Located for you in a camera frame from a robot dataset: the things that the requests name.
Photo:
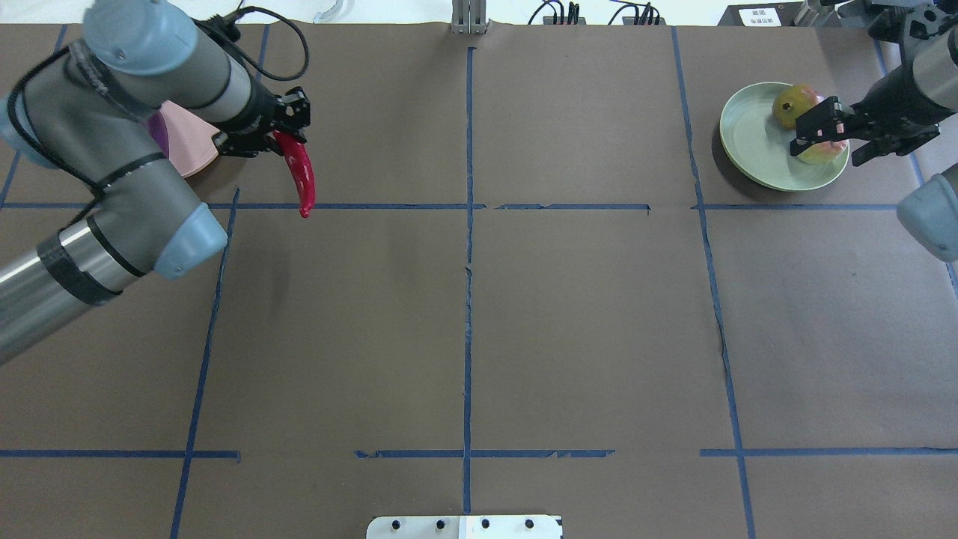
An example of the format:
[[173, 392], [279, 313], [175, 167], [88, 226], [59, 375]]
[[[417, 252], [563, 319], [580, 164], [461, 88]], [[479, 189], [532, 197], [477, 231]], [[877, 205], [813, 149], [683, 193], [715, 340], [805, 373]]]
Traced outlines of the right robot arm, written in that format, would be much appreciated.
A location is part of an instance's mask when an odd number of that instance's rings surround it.
[[[954, 1], [855, 1], [873, 40], [897, 46], [900, 63], [857, 103], [838, 97], [801, 114], [791, 156], [815, 144], [858, 139], [855, 166], [880, 156], [908, 156], [939, 136], [957, 112], [956, 3]], [[956, 167], [935, 174], [897, 205], [900, 224], [945, 263], [957, 258]]]

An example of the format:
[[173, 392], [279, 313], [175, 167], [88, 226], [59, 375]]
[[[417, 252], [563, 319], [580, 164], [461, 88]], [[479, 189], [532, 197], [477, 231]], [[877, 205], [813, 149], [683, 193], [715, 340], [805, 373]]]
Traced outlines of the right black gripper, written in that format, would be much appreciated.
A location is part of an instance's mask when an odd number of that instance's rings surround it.
[[872, 159], [907, 156], [940, 134], [945, 107], [925, 96], [912, 66], [899, 66], [880, 79], [858, 103], [824, 99], [795, 120], [790, 155], [801, 156], [815, 144], [841, 142], [854, 135], [868, 140], [851, 153], [852, 166]]

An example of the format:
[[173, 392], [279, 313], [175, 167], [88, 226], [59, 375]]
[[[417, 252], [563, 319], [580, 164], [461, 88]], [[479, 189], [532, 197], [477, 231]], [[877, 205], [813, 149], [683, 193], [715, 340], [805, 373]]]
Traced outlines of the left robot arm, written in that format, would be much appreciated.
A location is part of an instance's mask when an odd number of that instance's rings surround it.
[[4, 364], [148, 273], [176, 279], [226, 248], [225, 229], [148, 132], [164, 103], [215, 127], [219, 156], [284, 157], [309, 216], [311, 104], [302, 88], [278, 95], [257, 81], [263, 68], [235, 44], [236, 21], [254, 11], [196, 20], [167, 1], [96, 1], [82, 37], [11, 88], [4, 140], [93, 198], [2, 270]]

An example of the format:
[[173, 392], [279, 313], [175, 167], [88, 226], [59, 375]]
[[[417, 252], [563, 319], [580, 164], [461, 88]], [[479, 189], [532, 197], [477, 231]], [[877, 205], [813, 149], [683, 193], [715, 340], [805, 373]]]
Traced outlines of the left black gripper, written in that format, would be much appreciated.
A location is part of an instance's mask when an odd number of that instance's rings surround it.
[[212, 137], [219, 156], [253, 158], [264, 151], [286, 156], [290, 143], [281, 136], [304, 144], [305, 128], [311, 125], [311, 102], [301, 86], [278, 95], [260, 83], [236, 117], [215, 122]]

